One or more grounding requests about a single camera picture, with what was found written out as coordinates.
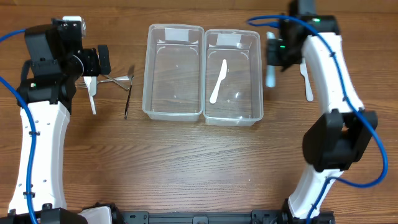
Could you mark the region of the white plastic fork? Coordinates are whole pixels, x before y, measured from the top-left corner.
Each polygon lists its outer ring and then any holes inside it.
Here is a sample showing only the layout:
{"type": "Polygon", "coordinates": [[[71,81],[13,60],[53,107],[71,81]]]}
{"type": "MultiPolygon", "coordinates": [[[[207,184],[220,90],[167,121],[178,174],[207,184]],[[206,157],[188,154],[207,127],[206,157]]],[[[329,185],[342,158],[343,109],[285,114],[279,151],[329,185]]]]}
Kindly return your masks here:
{"type": "MultiPolygon", "coordinates": [[[[88,89],[88,94],[89,94],[89,90],[90,90],[89,85],[90,85],[91,77],[83,77],[83,80],[88,89]]],[[[90,99],[92,113],[95,115],[96,114],[96,106],[95,106],[94,96],[90,96],[90,94],[89,94],[89,99],[90,99]]]]}

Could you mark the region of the pale grey plastic knife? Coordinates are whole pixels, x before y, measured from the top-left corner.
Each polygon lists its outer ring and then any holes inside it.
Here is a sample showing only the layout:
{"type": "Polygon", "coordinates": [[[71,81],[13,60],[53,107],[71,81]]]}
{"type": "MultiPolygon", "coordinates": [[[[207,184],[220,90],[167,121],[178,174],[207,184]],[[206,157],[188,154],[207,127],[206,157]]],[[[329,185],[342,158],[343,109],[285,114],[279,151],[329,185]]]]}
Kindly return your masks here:
{"type": "Polygon", "coordinates": [[[305,97],[306,97],[307,101],[311,102],[311,101],[313,101],[314,97],[313,97],[312,88],[310,86],[310,80],[308,77],[306,61],[304,58],[302,59],[302,62],[300,64],[300,74],[303,76],[303,79],[305,82],[305,97]]]}

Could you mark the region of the light blue plastic knife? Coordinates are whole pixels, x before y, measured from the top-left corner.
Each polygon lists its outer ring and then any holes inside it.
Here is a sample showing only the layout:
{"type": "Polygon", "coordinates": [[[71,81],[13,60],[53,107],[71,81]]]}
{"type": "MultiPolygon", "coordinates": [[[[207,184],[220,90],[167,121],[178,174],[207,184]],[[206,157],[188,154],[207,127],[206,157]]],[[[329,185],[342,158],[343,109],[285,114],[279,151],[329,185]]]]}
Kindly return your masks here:
{"type": "MultiPolygon", "coordinates": [[[[275,35],[272,32],[267,32],[267,39],[275,39],[275,35]]],[[[272,65],[267,66],[265,84],[268,88],[275,87],[275,68],[272,65]]]]}

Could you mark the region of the white plastic knife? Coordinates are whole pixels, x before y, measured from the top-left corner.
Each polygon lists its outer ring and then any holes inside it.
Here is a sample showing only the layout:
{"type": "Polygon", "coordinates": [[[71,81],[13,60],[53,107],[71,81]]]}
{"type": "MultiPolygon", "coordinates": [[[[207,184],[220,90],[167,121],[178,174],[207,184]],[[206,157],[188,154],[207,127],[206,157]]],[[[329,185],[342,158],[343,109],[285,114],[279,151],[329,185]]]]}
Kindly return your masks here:
{"type": "Polygon", "coordinates": [[[209,102],[211,104],[215,104],[217,101],[219,90],[220,90],[220,85],[221,85],[221,82],[226,78],[227,70],[228,70],[227,61],[226,61],[226,59],[223,59],[216,85],[215,85],[213,92],[209,99],[209,102]]]}

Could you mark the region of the light blue plastic fork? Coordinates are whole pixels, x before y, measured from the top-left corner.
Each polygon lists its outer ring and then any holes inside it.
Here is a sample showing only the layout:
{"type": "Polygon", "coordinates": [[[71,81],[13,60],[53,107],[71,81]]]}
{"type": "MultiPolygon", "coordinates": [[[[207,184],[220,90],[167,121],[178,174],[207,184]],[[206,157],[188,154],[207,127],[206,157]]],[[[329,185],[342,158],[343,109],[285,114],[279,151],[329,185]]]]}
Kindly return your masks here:
{"type": "Polygon", "coordinates": [[[97,91],[97,77],[91,77],[89,88],[90,96],[95,96],[97,91]]]}

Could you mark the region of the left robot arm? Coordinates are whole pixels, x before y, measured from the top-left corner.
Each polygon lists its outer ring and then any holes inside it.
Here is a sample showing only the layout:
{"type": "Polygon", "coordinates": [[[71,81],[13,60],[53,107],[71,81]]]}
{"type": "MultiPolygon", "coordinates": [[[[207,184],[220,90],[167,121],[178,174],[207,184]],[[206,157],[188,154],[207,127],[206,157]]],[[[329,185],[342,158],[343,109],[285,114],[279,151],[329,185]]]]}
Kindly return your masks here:
{"type": "Polygon", "coordinates": [[[85,49],[80,17],[22,30],[30,58],[21,82],[11,88],[21,108],[19,174],[2,223],[111,223],[111,207],[95,205],[80,213],[67,208],[63,191],[63,147],[75,83],[80,77],[110,73],[105,45],[85,49]]]}

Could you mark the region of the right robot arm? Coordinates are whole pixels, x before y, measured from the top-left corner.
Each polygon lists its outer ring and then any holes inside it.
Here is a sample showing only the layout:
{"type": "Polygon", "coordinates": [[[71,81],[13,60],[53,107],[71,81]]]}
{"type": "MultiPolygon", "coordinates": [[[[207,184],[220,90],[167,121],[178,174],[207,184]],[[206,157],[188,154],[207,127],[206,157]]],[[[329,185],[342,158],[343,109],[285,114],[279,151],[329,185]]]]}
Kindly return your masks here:
{"type": "Polygon", "coordinates": [[[321,112],[304,134],[307,167],[277,222],[333,223],[333,215],[320,213],[320,206],[333,183],[362,158],[377,127],[377,115],[365,110],[351,82],[335,16],[318,15],[313,1],[294,0],[288,15],[278,15],[273,27],[279,36],[267,41],[267,65],[283,70],[306,65],[321,112]]]}

